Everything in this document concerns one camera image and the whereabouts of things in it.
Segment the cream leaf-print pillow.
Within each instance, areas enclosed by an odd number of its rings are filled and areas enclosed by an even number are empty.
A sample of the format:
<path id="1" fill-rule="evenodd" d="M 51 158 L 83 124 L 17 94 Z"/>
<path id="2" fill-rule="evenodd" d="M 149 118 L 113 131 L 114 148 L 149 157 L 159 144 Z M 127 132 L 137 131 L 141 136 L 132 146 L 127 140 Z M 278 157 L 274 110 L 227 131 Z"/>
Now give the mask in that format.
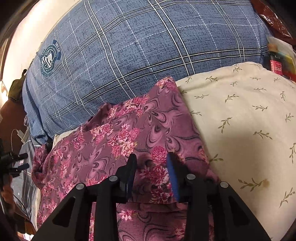
<path id="1" fill-rule="evenodd" d="M 229 183 L 281 240 L 295 221 L 295 84 L 252 62 L 175 83 L 215 174 L 201 176 Z"/>

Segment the white phone charger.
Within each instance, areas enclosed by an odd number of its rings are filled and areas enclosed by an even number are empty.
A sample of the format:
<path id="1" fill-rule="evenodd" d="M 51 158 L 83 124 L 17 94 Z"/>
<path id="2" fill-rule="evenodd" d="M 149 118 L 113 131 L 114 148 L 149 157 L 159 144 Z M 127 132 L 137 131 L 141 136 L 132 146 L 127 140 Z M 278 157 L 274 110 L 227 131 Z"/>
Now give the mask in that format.
<path id="1" fill-rule="evenodd" d="M 22 132 L 21 130 L 13 129 L 11 132 L 11 151 L 13 151 L 13 133 L 14 132 L 17 133 L 17 136 L 20 138 L 23 144 L 28 140 L 30 135 L 29 128 L 27 128 L 25 132 Z"/>

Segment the olive green cloth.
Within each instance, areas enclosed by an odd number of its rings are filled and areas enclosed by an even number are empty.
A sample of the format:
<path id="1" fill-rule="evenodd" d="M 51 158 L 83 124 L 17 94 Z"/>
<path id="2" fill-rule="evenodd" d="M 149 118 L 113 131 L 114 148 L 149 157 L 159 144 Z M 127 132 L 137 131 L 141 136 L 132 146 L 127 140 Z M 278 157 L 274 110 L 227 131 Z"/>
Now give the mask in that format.
<path id="1" fill-rule="evenodd" d="M 20 79 L 15 79 L 10 87 L 8 98 L 14 102 L 18 102 L 22 96 L 23 83 L 26 78 L 27 69 L 24 69 Z"/>

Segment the red box clutter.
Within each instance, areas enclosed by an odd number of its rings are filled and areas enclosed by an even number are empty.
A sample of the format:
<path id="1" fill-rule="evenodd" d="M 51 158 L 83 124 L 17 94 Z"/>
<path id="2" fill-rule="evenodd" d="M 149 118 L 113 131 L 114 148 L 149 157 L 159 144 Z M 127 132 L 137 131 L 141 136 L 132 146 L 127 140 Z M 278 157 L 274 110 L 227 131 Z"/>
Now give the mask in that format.
<path id="1" fill-rule="evenodd" d="M 295 82 L 295 51 L 292 45 L 272 36 L 266 37 L 269 70 Z"/>

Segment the red plastic bag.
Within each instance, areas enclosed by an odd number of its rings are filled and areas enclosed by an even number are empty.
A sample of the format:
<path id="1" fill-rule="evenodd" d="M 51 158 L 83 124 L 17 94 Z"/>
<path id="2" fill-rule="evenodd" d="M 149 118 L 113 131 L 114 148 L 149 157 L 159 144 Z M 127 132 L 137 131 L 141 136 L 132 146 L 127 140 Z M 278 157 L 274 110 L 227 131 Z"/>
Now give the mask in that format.
<path id="1" fill-rule="evenodd" d="M 280 14 L 276 13 L 276 10 L 267 1 L 254 0 L 250 2 L 260 18 L 267 23 L 275 37 L 290 44 L 295 40 L 292 31 L 288 29 Z"/>

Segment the purple floral shirt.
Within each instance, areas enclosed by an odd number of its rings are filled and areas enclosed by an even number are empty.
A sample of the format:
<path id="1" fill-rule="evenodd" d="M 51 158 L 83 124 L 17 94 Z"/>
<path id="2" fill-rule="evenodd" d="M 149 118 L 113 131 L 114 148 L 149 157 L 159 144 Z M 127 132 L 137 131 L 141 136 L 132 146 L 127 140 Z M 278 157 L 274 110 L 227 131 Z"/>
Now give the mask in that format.
<path id="1" fill-rule="evenodd" d="M 132 197 L 117 205 L 120 240 L 183 240 L 187 206 L 173 197 L 169 152 L 194 174 L 215 178 L 177 85 L 166 77 L 143 96 L 105 103 L 50 151 L 35 150 L 32 179 L 41 191 L 37 226 L 76 184 L 99 184 L 135 154 Z"/>

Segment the blue plaid quilt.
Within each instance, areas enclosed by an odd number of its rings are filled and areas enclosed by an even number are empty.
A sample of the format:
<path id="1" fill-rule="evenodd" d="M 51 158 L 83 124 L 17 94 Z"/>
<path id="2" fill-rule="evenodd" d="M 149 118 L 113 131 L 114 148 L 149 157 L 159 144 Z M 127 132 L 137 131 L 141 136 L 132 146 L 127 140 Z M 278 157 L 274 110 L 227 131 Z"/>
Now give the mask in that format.
<path id="1" fill-rule="evenodd" d="M 250 1 L 80 1 L 52 28 L 29 66 L 23 105 L 40 143 L 100 105 L 143 95 L 236 63 L 260 63 L 270 30 Z"/>

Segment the grey star-print pillow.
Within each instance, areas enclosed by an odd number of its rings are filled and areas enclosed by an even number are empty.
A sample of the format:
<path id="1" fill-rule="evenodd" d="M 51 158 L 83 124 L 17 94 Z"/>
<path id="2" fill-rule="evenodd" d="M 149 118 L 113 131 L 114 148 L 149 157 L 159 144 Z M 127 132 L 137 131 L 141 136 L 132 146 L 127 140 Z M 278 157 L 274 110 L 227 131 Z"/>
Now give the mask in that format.
<path id="1" fill-rule="evenodd" d="M 28 157 L 22 161 L 16 162 L 15 166 L 18 167 L 22 164 L 29 164 L 29 168 L 22 171 L 18 177 L 13 178 L 11 184 L 14 191 L 16 206 L 23 212 L 23 214 L 27 215 L 35 230 L 37 230 L 40 191 L 33 182 L 31 173 L 35 149 L 40 146 L 41 145 L 31 137 L 29 137 L 22 145 L 20 154 L 27 153 Z"/>

